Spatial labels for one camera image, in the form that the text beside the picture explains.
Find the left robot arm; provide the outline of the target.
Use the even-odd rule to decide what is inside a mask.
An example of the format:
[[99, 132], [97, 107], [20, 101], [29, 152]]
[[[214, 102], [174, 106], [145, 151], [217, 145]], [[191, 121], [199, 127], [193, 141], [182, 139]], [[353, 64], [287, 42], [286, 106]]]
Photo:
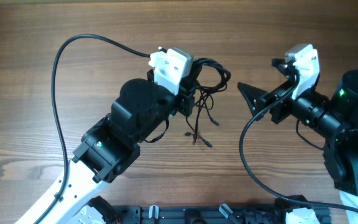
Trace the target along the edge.
[[179, 82], [177, 95], [149, 70], [146, 79], [131, 79], [120, 89], [111, 112], [84, 133], [73, 158], [51, 187], [20, 217], [19, 223], [68, 223], [74, 220], [105, 188], [140, 155], [142, 142], [176, 112], [189, 116], [194, 107], [194, 66]]

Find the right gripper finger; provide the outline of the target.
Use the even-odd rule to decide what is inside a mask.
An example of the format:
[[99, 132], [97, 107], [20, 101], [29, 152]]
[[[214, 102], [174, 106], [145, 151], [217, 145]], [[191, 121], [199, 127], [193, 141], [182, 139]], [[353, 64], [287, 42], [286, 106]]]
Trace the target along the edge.
[[273, 58], [272, 67], [275, 67], [288, 80], [296, 79], [297, 70], [292, 60], [286, 62], [284, 58]]
[[255, 120], [259, 121], [262, 119], [264, 115], [259, 115], [259, 113], [267, 107], [267, 100], [265, 97], [268, 95], [268, 92], [241, 82], [237, 84], [237, 88], [247, 102], [250, 112]]

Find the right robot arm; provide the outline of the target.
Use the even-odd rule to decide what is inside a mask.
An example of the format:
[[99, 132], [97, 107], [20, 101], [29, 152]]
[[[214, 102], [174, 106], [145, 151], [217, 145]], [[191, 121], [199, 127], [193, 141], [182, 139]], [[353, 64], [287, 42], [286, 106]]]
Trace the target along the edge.
[[[244, 127], [239, 140], [239, 153], [243, 166], [252, 180], [268, 193], [295, 204], [309, 207], [326, 207], [345, 210], [350, 223], [358, 223], [358, 70], [349, 70], [333, 94], [328, 98], [312, 85], [295, 98], [290, 96], [300, 86], [301, 72], [294, 61], [272, 60], [272, 66], [288, 80], [271, 92], [238, 83], [237, 87], [246, 100], [252, 118]], [[275, 124], [292, 115], [298, 123], [314, 130], [325, 139], [321, 148], [324, 166], [340, 191], [342, 204], [302, 202], [284, 196], [261, 182], [251, 171], [244, 155], [244, 138], [251, 125], [267, 113]]]

